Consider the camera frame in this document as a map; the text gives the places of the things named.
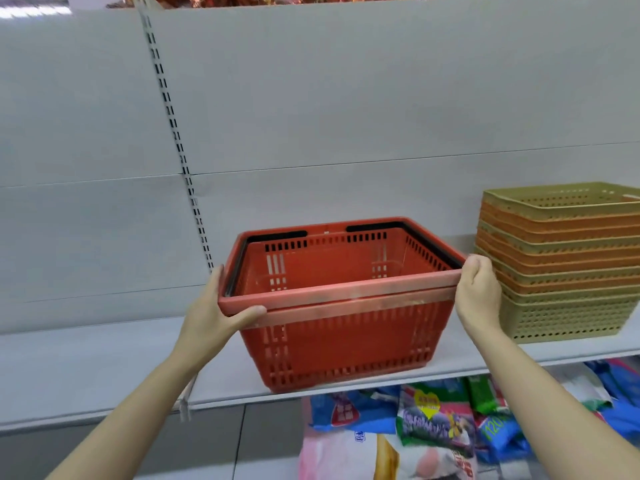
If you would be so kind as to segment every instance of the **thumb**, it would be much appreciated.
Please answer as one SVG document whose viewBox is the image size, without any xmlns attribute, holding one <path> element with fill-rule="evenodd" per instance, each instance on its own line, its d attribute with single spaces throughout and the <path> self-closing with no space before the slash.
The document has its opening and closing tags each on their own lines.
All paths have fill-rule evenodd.
<svg viewBox="0 0 640 480">
<path fill-rule="evenodd" d="M 462 275 L 460 276 L 460 281 L 468 284 L 473 283 L 476 277 L 476 274 L 478 274 L 479 270 L 480 270 L 480 256 L 476 256 L 475 254 L 469 254 L 464 265 L 462 265 Z"/>
<path fill-rule="evenodd" d="M 241 311 L 237 315 L 231 317 L 234 328 L 236 330 L 240 330 L 244 327 L 251 325 L 253 322 L 258 320 L 261 316 L 264 316 L 267 313 L 267 309 L 264 306 L 251 306 L 246 310 Z"/>
</svg>

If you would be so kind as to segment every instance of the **plastic basket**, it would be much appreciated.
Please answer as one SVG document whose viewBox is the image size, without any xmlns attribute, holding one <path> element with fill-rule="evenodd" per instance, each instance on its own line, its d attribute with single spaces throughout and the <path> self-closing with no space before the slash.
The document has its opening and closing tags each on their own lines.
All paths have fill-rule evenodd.
<svg viewBox="0 0 640 480">
<path fill-rule="evenodd" d="M 494 243 L 502 243 L 503 252 L 517 251 L 518 254 L 512 256 L 518 259 L 526 259 L 527 255 L 532 257 L 527 261 L 528 264 L 632 258 L 640 255 L 640 236 L 532 244 L 484 221 L 478 222 L 477 234 L 494 247 L 499 247 Z"/>
<path fill-rule="evenodd" d="M 534 303 L 503 296 L 500 324 L 518 343 L 615 335 L 633 313 L 640 292 L 597 298 L 553 299 Z"/>
<path fill-rule="evenodd" d="M 527 242 L 580 241 L 610 237 L 640 236 L 640 214 L 624 220 L 623 225 L 606 227 L 605 219 L 572 219 L 574 228 L 564 228 L 570 221 L 531 221 L 517 214 L 497 209 L 486 202 L 480 208 L 480 220 Z"/>
<path fill-rule="evenodd" d="M 483 200 L 539 221 L 640 212 L 640 189 L 604 182 L 485 190 Z"/>
<path fill-rule="evenodd" d="M 475 247 L 475 252 L 491 259 L 498 280 L 519 294 L 640 285 L 640 266 L 570 273 L 523 274 L 478 246 Z"/>
<path fill-rule="evenodd" d="M 464 256 L 404 217 L 240 234 L 220 307 L 264 305 L 241 331 L 275 392 L 422 367 Z"/>
<path fill-rule="evenodd" d="M 492 246 L 487 241 L 482 239 L 480 235 L 476 236 L 476 246 L 496 257 L 507 266 L 514 268 L 517 272 L 523 274 L 565 273 L 569 271 L 587 271 L 594 269 L 606 269 L 611 267 L 640 266 L 640 254 L 632 258 L 552 262 L 549 264 L 528 264 L 517 258 L 514 258 L 511 255 L 512 253 L 503 252 L 502 250 L 500 250 L 500 248 Z"/>
</svg>

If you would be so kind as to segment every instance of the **person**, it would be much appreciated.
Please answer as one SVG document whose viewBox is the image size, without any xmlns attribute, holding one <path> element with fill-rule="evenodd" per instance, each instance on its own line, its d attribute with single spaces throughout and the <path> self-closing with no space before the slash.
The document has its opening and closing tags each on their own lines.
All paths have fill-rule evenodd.
<svg viewBox="0 0 640 480">
<path fill-rule="evenodd" d="M 228 339 L 266 313 L 251 307 L 226 317 L 218 307 L 217 267 L 189 307 L 180 335 L 160 364 L 47 477 L 120 480 L 136 474 L 164 419 L 188 382 Z M 498 382 L 540 462 L 553 479 L 627 480 L 640 452 L 588 412 L 500 328 L 501 288 L 491 261 L 471 255 L 456 290 L 456 310 Z"/>
</svg>

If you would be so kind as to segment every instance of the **person's right hand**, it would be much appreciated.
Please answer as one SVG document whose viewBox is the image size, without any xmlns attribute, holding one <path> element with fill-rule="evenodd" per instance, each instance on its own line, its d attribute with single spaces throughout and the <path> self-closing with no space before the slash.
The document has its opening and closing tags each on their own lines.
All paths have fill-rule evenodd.
<svg viewBox="0 0 640 480">
<path fill-rule="evenodd" d="M 456 290 L 456 311 L 473 339 L 476 333 L 500 329 L 502 288 L 493 273 L 491 260 L 471 254 L 462 266 Z"/>
</svg>

